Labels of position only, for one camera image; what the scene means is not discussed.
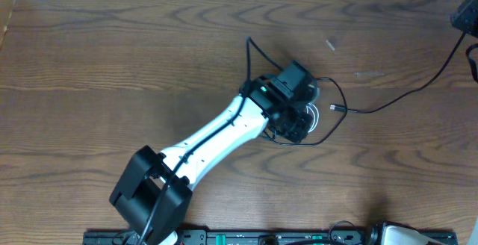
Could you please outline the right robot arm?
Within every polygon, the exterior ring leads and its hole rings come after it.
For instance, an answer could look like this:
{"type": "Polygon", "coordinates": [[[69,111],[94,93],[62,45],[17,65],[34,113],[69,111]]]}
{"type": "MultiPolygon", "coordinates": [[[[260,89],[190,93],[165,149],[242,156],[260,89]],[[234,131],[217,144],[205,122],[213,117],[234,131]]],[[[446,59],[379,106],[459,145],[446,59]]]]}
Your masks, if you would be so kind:
{"type": "MultiPolygon", "coordinates": [[[[387,104],[378,107],[375,112],[380,111],[398,102],[402,98],[409,96],[413,93],[417,93],[431,85],[447,68],[448,64],[451,62],[451,59],[456,53],[458,47],[461,45],[465,36],[467,34],[473,35],[474,37],[477,36],[477,0],[464,0],[450,17],[450,23],[454,28],[461,31],[461,35],[455,46],[453,47],[451,53],[445,60],[444,64],[441,66],[440,70],[421,87],[414,90],[410,90],[409,92],[398,96],[391,102],[388,102],[387,104]]],[[[444,242],[421,234],[419,231],[411,229],[409,227],[399,226],[397,224],[392,223],[379,223],[369,228],[368,232],[364,237],[364,244],[439,245],[444,244],[444,242]]]]}

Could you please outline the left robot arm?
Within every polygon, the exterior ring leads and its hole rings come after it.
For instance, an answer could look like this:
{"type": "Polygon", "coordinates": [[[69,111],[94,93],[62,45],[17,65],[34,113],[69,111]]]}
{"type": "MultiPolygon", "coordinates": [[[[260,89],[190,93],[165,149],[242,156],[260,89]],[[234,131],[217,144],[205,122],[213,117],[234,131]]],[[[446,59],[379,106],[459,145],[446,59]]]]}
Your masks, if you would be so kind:
{"type": "Polygon", "coordinates": [[[226,156],[264,130],[299,144],[313,117],[306,107],[317,81],[292,61],[278,75],[248,78],[215,119],[187,139],[155,152],[135,152],[109,201],[139,237],[139,244],[174,244],[198,183],[226,156]]]}

